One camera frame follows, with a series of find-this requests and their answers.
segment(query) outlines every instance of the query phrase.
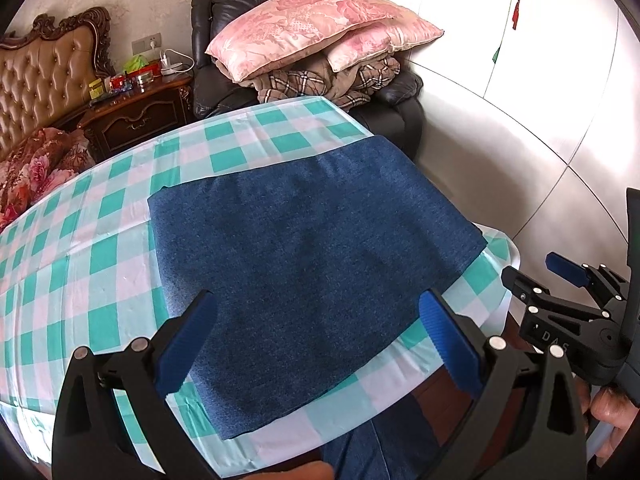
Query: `tufted headboard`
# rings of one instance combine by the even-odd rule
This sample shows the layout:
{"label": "tufted headboard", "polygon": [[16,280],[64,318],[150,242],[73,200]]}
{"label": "tufted headboard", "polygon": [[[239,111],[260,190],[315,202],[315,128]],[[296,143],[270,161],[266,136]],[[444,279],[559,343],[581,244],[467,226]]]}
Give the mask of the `tufted headboard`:
{"label": "tufted headboard", "polygon": [[113,75],[109,13],[60,21],[39,15],[22,38],[0,38],[0,160],[37,128],[61,124],[89,100],[89,83]]}

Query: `floral bedding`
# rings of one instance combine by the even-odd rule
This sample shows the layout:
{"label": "floral bedding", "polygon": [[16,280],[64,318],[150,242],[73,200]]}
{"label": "floral bedding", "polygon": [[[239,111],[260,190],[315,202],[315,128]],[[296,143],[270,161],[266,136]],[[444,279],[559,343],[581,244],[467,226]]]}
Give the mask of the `floral bedding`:
{"label": "floral bedding", "polygon": [[43,128],[0,162],[0,232],[31,205],[95,165],[82,130]]}

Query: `blue gripper pad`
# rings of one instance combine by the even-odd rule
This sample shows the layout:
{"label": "blue gripper pad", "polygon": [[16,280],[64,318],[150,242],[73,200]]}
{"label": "blue gripper pad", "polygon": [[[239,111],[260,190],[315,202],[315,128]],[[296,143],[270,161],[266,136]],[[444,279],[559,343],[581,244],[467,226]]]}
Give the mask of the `blue gripper pad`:
{"label": "blue gripper pad", "polygon": [[218,318],[213,294],[203,291],[199,298],[156,363],[156,392],[162,399],[180,389]]}
{"label": "blue gripper pad", "polygon": [[430,290],[420,295],[418,309],[420,321],[458,389],[474,399],[480,397],[480,357],[455,319]]}
{"label": "blue gripper pad", "polygon": [[558,253],[549,253],[546,256],[545,265],[552,273],[567,280],[574,286],[589,285],[589,276],[584,267],[574,264],[571,260],[567,260]]}

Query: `leather recliner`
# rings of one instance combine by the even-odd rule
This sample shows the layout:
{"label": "leather recliner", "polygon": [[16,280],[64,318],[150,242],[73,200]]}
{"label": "leather recliner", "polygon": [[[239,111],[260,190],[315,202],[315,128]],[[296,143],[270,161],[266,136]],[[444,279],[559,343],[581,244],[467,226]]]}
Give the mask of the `leather recliner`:
{"label": "leather recliner", "polygon": [[[234,19],[267,0],[192,0],[191,43],[198,69],[193,83],[193,111],[198,119],[257,105],[253,88],[242,88],[217,69],[205,50],[212,38]],[[349,114],[367,130],[382,135],[411,160],[422,137],[424,115],[417,101],[422,80],[402,70],[389,86],[376,92],[370,103],[352,108]]]}

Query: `small box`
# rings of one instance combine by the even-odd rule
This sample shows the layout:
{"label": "small box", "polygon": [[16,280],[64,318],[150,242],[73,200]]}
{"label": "small box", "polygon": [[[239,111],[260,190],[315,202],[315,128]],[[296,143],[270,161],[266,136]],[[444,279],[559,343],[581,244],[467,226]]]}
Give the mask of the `small box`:
{"label": "small box", "polygon": [[111,78],[111,89],[120,90],[124,86],[127,77],[124,74],[118,74]]}
{"label": "small box", "polygon": [[104,85],[102,84],[102,79],[96,79],[95,81],[91,81],[89,83],[89,95],[91,99],[95,99],[104,94]]}

